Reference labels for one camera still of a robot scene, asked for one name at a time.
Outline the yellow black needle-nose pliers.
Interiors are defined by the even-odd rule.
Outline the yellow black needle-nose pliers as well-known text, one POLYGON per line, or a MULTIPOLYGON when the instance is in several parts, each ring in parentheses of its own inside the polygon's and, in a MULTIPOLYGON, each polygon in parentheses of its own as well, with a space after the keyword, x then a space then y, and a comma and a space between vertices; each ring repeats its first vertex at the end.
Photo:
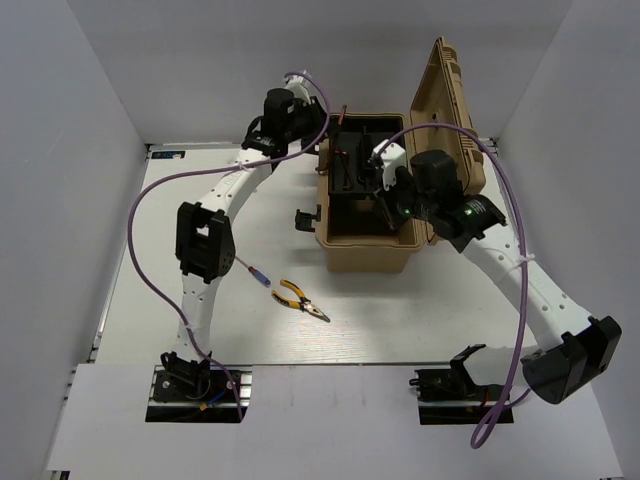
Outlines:
POLYGON ((296 298, 294 300, 292 299, 288 299, 285 298, 283 295, 281 295, 277 290, 272 290, 271 291, 271 297, 280 305, 290 308, 290 309, 295 309, 295 310, 299 310, 301 312, 305 312, 308 315, 317 318, 319 320, 322 320, 325 323, 330 323, 331 320, 330 318, 320 309, 318 308, 303 292, 303 290, 298 287, 296 284, 294 284, 293 282, 286 280, 286 279, 281 279, 279 282, 279 285, 290 290, 291 292, 293 292, 296 296, 296 298))

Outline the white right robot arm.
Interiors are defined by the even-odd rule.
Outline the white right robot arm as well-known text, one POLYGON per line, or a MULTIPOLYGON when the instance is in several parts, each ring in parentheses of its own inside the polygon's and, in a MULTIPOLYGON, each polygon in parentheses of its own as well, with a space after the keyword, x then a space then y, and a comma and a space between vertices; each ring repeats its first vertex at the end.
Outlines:
POLYGON ((559 404, 606 371, 621 326, 610 316, 594 317, 521 254, 517 231, 502 211, 482 194, 464 193, 451 156, 430 150, 409 157, 398 144, 381 143, 369 162, 381 179, 376 196, 390 225, 429 223, 524 310, 537 348, 522 358, 522 373, 539 398, 559 404))

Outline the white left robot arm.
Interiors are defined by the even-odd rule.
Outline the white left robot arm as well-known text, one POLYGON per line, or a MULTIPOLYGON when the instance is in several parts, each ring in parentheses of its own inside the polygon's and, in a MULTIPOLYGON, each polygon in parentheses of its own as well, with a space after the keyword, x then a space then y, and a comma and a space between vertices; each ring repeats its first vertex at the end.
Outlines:
POLYGON ((316 143, 324 135, 327 114, 306 87, 268 91, 263 114, 255 120, 236 157, 233 171, 196 203, 183 203, 177 213, 176 257, 182 274, 181 311, 174 348, 161 355, 165 370, 177 376, 177 387, 199 399, 211 387, 206 370, 211 354, 210 330, 214 302, 223 277, 235 261, 232 224, 257 187, 288 154, 289 145, 303 138, 316 143))

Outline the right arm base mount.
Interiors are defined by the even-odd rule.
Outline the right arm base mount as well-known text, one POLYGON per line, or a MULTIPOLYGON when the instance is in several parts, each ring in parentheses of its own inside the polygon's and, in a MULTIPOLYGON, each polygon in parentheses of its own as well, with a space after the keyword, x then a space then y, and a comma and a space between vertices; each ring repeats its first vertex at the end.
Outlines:
POLYGON ((503 386, 477 383, 465 366, 470 357, 485 348, 485 344, 471 345, 444 367, 414 371, 409 388, 416 394, 422 426, 477 424, 499 400, 503 386))

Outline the tan plastic toolbox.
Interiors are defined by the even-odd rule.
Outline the tan plastic toolbox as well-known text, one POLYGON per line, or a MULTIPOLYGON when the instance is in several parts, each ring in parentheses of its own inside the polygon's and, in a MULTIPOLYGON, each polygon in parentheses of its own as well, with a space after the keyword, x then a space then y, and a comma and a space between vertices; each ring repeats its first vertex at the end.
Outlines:
POLYGON ((333 114, 316 209, 298 211, 296 229, 336 273, 400 273, 425 245, 460 247, 490 219, 474 135, 457 52, 438 38, 407 115, 333 114))

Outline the large brown hex key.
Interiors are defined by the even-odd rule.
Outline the large brown hex key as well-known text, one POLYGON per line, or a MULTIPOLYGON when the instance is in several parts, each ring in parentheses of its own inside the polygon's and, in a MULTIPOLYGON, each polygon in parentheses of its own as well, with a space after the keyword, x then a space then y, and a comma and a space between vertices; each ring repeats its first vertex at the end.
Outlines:
POLYGON ((341 149, 336 149, 334 151, 334 159, 338 160, 342 166, 342 171, 343 171, 342 190, 343 191, 352 190, 354 186, 354 182, 353 182, 353 177, 350 170, 350 160, 349 160, 348 153, 341 149))

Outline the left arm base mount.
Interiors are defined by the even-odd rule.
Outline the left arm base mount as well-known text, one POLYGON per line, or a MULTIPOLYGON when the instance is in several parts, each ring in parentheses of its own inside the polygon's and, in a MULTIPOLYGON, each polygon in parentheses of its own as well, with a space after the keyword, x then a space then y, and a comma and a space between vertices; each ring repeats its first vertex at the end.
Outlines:
POLYGON ((154 369, 145 421, 238 424, 249 406, 252 376, 247 367, 224 373, 206 360, 164 353, 154 369))

